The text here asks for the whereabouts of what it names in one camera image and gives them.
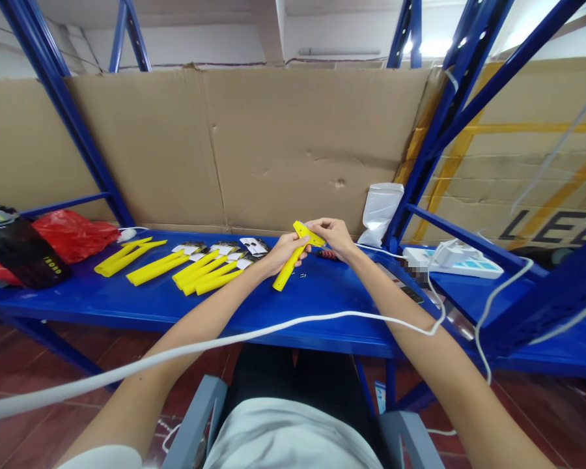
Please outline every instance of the white shirt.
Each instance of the white shirt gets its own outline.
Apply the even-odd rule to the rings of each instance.
[[[82,453],[60,469],[140,469],[128,446],[102,446]],[[349,425],[314,407],[261,397],[240,403],[217,436],[204,469],[378,468],[377,456]]]

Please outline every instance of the person's hand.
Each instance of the person's hand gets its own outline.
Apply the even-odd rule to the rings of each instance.
[[[299,239],[297,233],[283,234],[269,254],[263,257],[257,265],[261,265],[265,269],[268,277],[274,276],[282,270],[282,267],[284,267],[285,263],[293,255],[293,251],[302,247],[308,241],[308,236]],[[301,260],[306,258],[310,251],[311,246],[308,245],[306,250],[300,255],[298,261],[295,262],[295,267],[301,266]]]
[[[347,231],[347,226],[342,220],[319,218],[318,220],[307,221],[306,226],[312,232],[328,241],[334,254],[343,262],[347,262],[347,258],[357,251],[356,245]]]

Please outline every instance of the left hand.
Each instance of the left hand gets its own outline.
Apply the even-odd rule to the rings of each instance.
[[[308,236],[304,236],[302,239],[298,238],[297,233],[287,233],[280,236],[278,243],[263,259],[261,259],[257,265],[262,265],[266,269],[268,276],[274,276],[280,272],[285,263],[293,255],[295,249],[303,246],[309,241]],[[301,266],[301,260],[308,256],[311,251],[310,244],[306,247],[306,250],[300,255],[300,258],[295,263],[295,267]]]

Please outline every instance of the white plastic bag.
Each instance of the white plastic bag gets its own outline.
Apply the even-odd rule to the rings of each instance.
[[[363,213],[363,225],[367,228],[358,242],[379,248],[393,214],[404,195],[404,187],[394,182],[371,184]]]

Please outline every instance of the power strip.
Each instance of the power strip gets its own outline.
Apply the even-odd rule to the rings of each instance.
[[[408,262],[408,267],[419,272],[427,272],[434,252],[434,249],[429,248],[404,248],[403,254]],[[503,269],[493,261],[480,259],[474,255],[449,266],[443,266],[435,260],[432,271],[492,280],[499,278],[503,274]]]

